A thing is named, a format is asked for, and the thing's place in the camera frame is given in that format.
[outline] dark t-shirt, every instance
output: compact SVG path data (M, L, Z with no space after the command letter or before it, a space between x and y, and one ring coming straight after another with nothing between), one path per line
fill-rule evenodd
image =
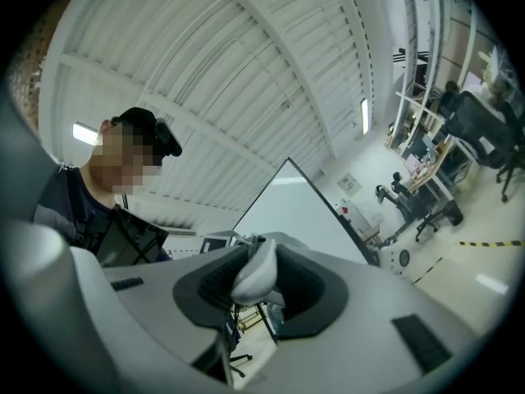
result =
M107 218L110 212L110 208L89 193L78 167L64 167L48 183L37 205L34 222L51 227L70 245L78 245L83 224L93 215ZM161 249L156 261L167 259L171 257Z

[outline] whiteboard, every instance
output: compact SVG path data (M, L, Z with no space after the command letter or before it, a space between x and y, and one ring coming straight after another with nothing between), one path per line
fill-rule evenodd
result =
M368 263L335 212L290 159L253 202L234 231L241 235L284 232L311 250Z

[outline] neck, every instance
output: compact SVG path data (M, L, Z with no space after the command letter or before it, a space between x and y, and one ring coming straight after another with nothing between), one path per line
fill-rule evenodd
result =
M115 205L115 195L110 191L104 190L102 186L97 183L93 174L95 166L90 161L91 159L80 168L82 180L94 199L108 208L113 208Z

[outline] ceiling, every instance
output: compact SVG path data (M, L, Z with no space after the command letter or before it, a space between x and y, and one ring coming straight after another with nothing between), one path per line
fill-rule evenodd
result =
M231 228L286 157L319 177L361 135L364 98L381 115L365 17L358 0L71 0L43 66L44 145L81 165L75 122L150 109L184 153L130 209L198 235Z

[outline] floor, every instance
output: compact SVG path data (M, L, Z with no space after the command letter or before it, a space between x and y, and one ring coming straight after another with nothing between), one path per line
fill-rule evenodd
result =
M516 173L504 204L503 184L495 183L495 171L483 168L472 190L457 198L464 215L461 224L452 227L444 219L437 233L428 228L417 243L414 223L395 244L410 253L401 277L417 281L418 289L456 313L480 336L503 316L521 274L525 247L467 247L459 242L525 241L524 184L525 172ZM246 374L246 378L234 374L235 388L242 388L275 350L263 323L250 328L232 354L253 356L251 361L235 363Z

